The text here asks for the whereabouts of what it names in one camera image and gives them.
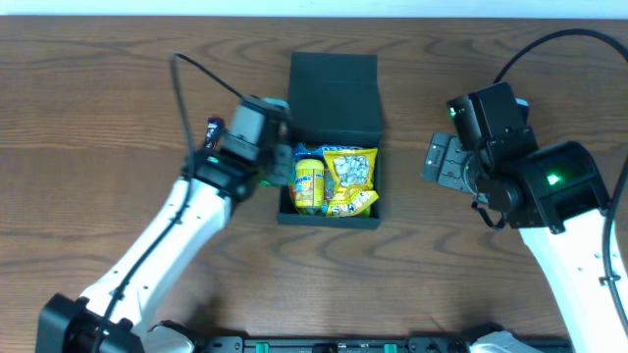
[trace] white robotic arm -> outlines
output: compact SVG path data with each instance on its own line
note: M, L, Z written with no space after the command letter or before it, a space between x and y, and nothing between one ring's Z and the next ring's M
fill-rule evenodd
M187 181L175 182L170 196L153 222L127 253L99 281L80 296L89 299L87 309L104 316L112 293L137 259L168 225L183 202ZM131 332L143 339L155 312L198 250L220 231L229 220L231 200L219 196L213 186L192 180L191 197L181 221L150 253L127 285L124 297L116 305L111 322L126 318L133 323Z
M548 278L576 352L628 352L628 337L619 321L602 264L602 225L598 210L565 222L566 232L544 228L519 229ZM628 280L613 225L613 272L623 303L628 302Z

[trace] green indicator light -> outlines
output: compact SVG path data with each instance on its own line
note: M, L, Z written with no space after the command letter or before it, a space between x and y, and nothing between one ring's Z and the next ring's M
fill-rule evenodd
M556 174L550 174L548 176L549 185L554 185L559 181L560 181L560 176L557 176Z
M255 353L269 353L270 348L268 343L257 343L255 344Z
M396 344L385 344L384 353L396 353Z

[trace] open black box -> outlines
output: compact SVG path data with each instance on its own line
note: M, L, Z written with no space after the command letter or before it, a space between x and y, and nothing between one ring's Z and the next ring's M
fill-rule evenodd
M297 142L378 147L374 188L381 198L384 122L377 87L377 56L292 53L288 104ZM277 222L375 229L381 222L381 207L381 200L376 201L370 218L299 215L288 188L282 187Z

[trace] wooden table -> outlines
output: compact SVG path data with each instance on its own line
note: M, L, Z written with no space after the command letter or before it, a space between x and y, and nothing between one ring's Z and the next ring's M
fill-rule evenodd
M0 18L0 351L32 351L44 303L55 292L76 298L161 207L185 156L173 51L271 97L286 97L292 51L378 54L385 212L377 230L279 227L278 191L259 188L157 320L251 335L406 335L487 321L566 335L518 232L491 231L470 197L419 175L432 134L453 132L446 100L574 26L628 43L625 22ZM506 77L529 100L540 144L582 142L610 189L628 147L627 78L609 47L580 37L538 48ZM229 118L236 100L192 68L183 80L199 141L205 119Z

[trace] black cable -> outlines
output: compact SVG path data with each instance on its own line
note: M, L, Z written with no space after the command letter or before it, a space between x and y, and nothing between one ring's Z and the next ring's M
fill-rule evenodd
M223 87L227 88L229 92L235 94L237 96L237 98L242 98L242 93L238 92L235 88L231 87L230 85L228 85L226 82L224 82L223 80L221 80L218 76L214 75L214 73L210 72L209 70L205 69L202 65L198 64L197 62L195 62L193 59L189 58L188 56L186 56L186 54L182 54L182 53L175 53L173 54L174 58L181 58L187 62L189 62L190 64L194 65L197 69L201 70L202 72L204 72L206 75L214 78L214 80L218 83L220 83Z
M181 54L181 53L175 53L170 59L170 74L171 74L171 79L173 83L173 89L175 91L175 96L177 98L177 106L179 107L179 114L183 122L183 129L185 131L185 139L187 140L187 175L185 176L185 180L187 181L187 189L185 191L185 198L183 199L183 202L181 203L179 210L175 213L175 216L170 220L170 223L168 224L168 226L165 227L164 230L162 230L159 236L155 238L153 243L150 244L150 246L144 251L143 254L141 254L139 259L137 259L137 261L133 264L133 266L131 267L129 272L125 275L125 277L120 282L118 287L116 287L116 289L114 290L111 301L109 302L109 305L107 306L107 310L105 310L105 314L103 315L102 320L100 321L100 325L98 326L98 332L96 333L94 345L91 348L92 353L97 353L100 350L100 344L102 343L102 340L104 338L104 331L109 325L109 320L111 320L111 315L113 314L114 308L116 307L116 304L118 304L118 301L122 298L125 292L125 288L127 287L127 285L129 285L131 278L133 277L133 275L135 275L135 272L137 272L141 264L148 258L148 256L153 252L153 250L155 250L157 245L159 245L159 243L166 237L168 232L177 223L180 222L181 217L183 216L183 212L185 211L187 203L191 196L191 191L192 191L191 183L192 183L192 178L194 176L194 167L195 167L194 166L194 141L193 141L191 129L189 127L189 119L187 118L187 109L185 108L185 102L183 101L181 82L179 80L179 67L177 66L178 58L181 58L189 62L190 64L194 65L199 70L206 73L208 76L212 77L215 81L217 81L222 86L227 88L230 92L235 94L237 97L239 98L242 97L242 95L238 91L236 91L233 87L226 84L219 77L217 77L216 75L214 75L209 70L205 69L203 66L196 63L192 59L188 58L186 55Z
M602 42L610 45L613 49L619 53L619 55L624 58L626 63L628 63L628 49L624 47L620 42L615 40L613 37L600 33L591 29L582 29L582 28L573 28L573 29L565 29L559 30L554 33L550 33L540 39L535 40L530 43L528 46L523 48L520 52L517 53L510 61L501 69L495 81L493 83L499 83L506 72L510 67L519 60L524 54L534 49L535 47L547 42L548 40L567 36L567 35L583 35L589 36L595 39L599 39ZM606 218L604 219L604 225L602 228L602 262L604 265L604 283L608 285L608 290L610 291L610 296L612 298L612 302L615 305L615 310L617 311L617 315L619 316L619 321L624 327L624 331L628 336L628 317L626 316L626 311L624 309L623 304L621 303L621 298L619 297L619 292L617 291L617 285L615 281L617 280L617 276L612 271L612 263L611 263L611 247L610 247L610 230L612 228L612 222L615 219L615 213L617 212L617 206L619 205L619 199L621 198L622 191L624 186L626 185L626 181L628 180L628 157L624 161L624 165L621 169L621 173L619 174L619 179L617 180L617 184L615 185L615 189L612 193L612 198L610 199L610 205L608 207L608 211L606 213Z
M484 169L484 163L482 163L482 149L486 147L487 141L489 139L485 136L482 137L476 144L475 148L473 148L473 157L475 158L476 168L478 169L478 173L480 173L480 177L484 179L489 179L489 174L486 169Z

